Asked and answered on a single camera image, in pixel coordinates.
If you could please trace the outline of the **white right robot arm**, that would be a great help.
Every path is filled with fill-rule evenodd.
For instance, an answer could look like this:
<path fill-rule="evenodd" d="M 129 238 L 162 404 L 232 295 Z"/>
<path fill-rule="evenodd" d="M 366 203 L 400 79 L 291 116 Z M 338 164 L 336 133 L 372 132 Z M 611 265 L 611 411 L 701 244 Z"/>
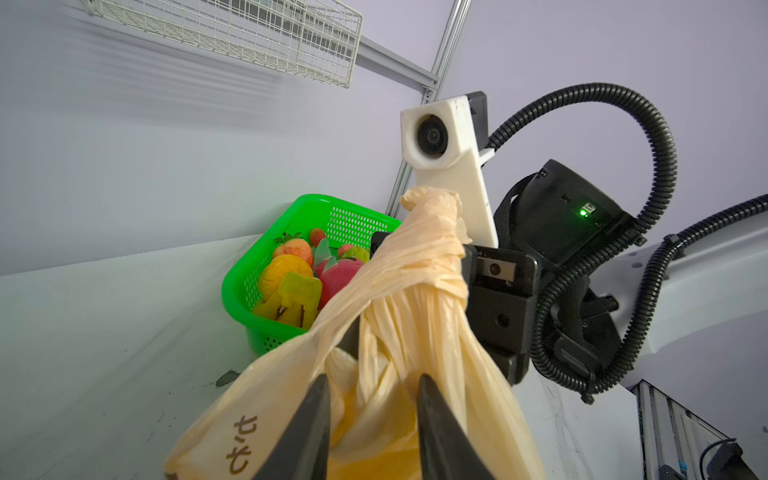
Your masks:
<path fill-rule="evenodd" d="M 555 160 L 517 181 L 492 207 L 483 166 L 525 126 L 584 103 L 616 107 L 642 129 L 653 172 L 640 212 L 626 212 Z M 403 158 L 417 184 L 461 199 L 467 319 L 511 383 L 535 368 L 591 403 L 640 356 L 767 306 L 765 196 L 647 244 L 675 191 L 677 152 L 661 112 L 630 88 L 565 87 L 495 130 L 478 91 L 404 110 L 400 125 Z"/>

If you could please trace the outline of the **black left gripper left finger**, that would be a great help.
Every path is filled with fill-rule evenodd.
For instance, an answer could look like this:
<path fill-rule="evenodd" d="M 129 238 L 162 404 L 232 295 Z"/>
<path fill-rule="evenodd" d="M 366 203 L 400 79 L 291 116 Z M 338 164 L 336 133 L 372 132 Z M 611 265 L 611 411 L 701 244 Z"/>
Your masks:
<path fill-rule="evenodd" d="M 319 375 L 264 464 L 260 479 L 326 479 L 331 430 L 331 393 L 328 377 Z"/>

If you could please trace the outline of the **cream banana print plastic bag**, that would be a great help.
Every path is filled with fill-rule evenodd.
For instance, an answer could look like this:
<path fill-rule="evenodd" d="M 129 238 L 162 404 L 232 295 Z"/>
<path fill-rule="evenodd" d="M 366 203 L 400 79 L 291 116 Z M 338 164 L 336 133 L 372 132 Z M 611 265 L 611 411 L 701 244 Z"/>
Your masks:
<path fill-rule="evenodd" d="M 320 375 L 331 393 L 333 479 L 420 477 L 423 375 L 491 474 L 545 477 L 520 405 L 465 314 L 460 197 L 415 187 L 401 202 L 408 217 L 313 327 L 250 364 L 185 432 L 165 460 L 168 478 L 252 477 Z"/>

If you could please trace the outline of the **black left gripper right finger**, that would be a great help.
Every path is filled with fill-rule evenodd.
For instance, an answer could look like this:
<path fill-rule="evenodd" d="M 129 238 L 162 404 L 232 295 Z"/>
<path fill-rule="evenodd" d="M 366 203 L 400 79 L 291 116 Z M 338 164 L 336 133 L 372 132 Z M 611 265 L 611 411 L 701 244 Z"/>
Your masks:
<path fill-rule="evenodd" d="M 493 479 L 427 374 L 419 380 L 417 420 L 423 479 Z"/>

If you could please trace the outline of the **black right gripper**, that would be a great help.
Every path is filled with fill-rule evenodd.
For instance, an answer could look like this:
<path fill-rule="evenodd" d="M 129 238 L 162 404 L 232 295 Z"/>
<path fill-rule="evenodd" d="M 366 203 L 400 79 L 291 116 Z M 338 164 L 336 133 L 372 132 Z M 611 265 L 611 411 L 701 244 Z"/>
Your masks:
<path fill-rule="evenodd" d="M 470 328 L 509 384 L 519 384 L 529 369 L 539 265 L 515 250 L 466 245 L 464 251 Z"/>

